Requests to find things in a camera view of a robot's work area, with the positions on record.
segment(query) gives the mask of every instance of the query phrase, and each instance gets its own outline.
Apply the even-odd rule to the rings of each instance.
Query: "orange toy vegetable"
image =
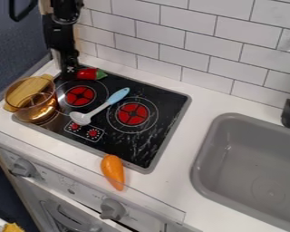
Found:
[[[101,171],[118,191],[123,191],[125,178],[120,158],[114,155],[105,155],[101,161]]]

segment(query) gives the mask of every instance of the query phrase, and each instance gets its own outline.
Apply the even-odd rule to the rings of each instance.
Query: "orange pot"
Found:
[[[57,98],[53,77],[23,78],[11,84],[5,93],[5,109],[20,121],[41,123],[56,113]]]

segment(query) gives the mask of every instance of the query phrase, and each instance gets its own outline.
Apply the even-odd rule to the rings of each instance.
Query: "oven door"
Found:
[[[55,232],[131,232],[111,220],[101,220],[99,213],[60,193],[36,183],[19,178],[31,189],[40,208]]]

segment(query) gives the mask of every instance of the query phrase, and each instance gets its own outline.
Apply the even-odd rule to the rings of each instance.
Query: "white countertop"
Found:
[[[117,63],[110,63],[88,55],[82,55],[80,60],[82,63],[100,67],[112,73],[163,86],[176,92],[183,92],[192,99],[192,103],[189,105],[185,116],[182,118],[154,171],[148,175],[143,175],[127,169],[127,185],[184,211],[186,213],[184,218],[186,227],[196,228],[204,232],[284,231],[202,197],[193,189],[189,180],[189,171],[198,149],[210,123],[218,115],[226,112],[237,112],[280,124],[281,110],[224,93],[213,92],[184,82],[173,81],[166,77],[135,70]],[[56,75],[58,72],[59,70],[54,67],[53,62],[50,62],[36,75],[43,73]],[[40,150],[46,150],[71,163],[76,163],[80,167],[101,173],[100,157],[12,121],[12,114],[4,111],[2,105],[3,102],[0,103],[1,132],[32,144]],[[2,137],[0,137],[0,144],[5,143],[5,146],[14,146],[13,149],[17,149],[16,145],[8,142],[10,139],[4,137],[4,140],[2,141]],[[60,159],[46,158],[46,155],[38,159],[44,159],[44,162],[59,169],[69,169],[67,162],[60,162]],[[76,169],[69,169],[69,171],[75,176],[78,175],[79,177],[81,175],[81,172],[76,171]],[[82,178],[87,179],[88,182],[93,181],[89,180],[87,176]],[[101,188],[108,188],[103,185],[105,184],[104,182],[95,184]]]

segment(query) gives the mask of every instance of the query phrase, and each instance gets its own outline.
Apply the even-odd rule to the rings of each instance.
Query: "spoon handle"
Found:
[[[93,111],[87,113],[87,117],[91,118],[92,116],[94,116],[98,112],[103,111],[105,108],[109,107],[110,105],[113,105],[114,103],[119,102],[121,99],[127,96],[129,92],[130,92],[130,88],[124,88],[115,92],[114,94],[111,95],[111,97],[104,104],[99,106],[97,109],[94,109]]]
[[[119,102],[121,99],[127,96],[129,91],[130,91],[130,88],[121,89],[115,92],[106,102],[108,102],[110,105],[113,105],[114,103]]]
[[[94,109],[93,111],[87,113],[87,117],[91,118],[92,116],[94,116],[95,114],[103,111],[105,108],[109,107],[110,104],[106,101],[104,104],[102,104],[101,106],[99,106],[98,108]]]

